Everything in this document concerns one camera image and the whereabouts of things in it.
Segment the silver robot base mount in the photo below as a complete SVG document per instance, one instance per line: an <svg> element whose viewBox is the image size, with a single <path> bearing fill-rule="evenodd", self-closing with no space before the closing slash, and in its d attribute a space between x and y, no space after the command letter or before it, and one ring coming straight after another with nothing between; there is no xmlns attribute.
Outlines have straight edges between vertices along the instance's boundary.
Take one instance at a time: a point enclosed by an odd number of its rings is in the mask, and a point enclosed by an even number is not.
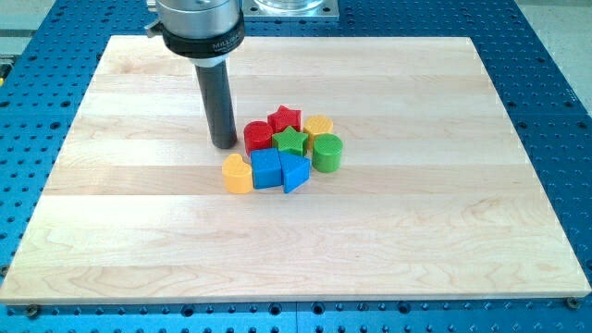
<svg viewBox="0 0 592 333"><path fill-rule="evenodd" d="M249 21L338 20L338 0L241 0Z"/></svg>

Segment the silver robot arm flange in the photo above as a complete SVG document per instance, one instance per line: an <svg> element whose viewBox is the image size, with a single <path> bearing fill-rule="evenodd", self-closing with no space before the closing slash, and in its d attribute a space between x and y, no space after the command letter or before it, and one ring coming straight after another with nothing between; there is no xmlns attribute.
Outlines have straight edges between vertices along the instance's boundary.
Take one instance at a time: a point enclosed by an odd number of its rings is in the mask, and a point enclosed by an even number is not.
<svg viewBox="0 0 592 333"><path fill-rule="evenodd" d="M244 16L239 0L147 0L157 18L145 27L160 35L172 53L193 65L213 68L228 59L244 40Z"/></svg>

